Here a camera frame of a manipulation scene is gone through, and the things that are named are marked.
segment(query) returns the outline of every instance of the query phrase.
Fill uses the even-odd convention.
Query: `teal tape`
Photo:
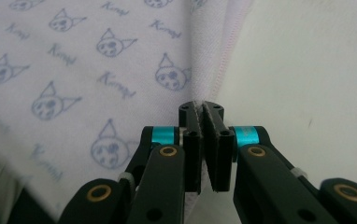
[[[238,148],[248,144],[260,143],[258,133],[253,126],[236,126],[234,129]]]
[[[175,127],[153,127],[151,142],[161,145],[174,145]]]

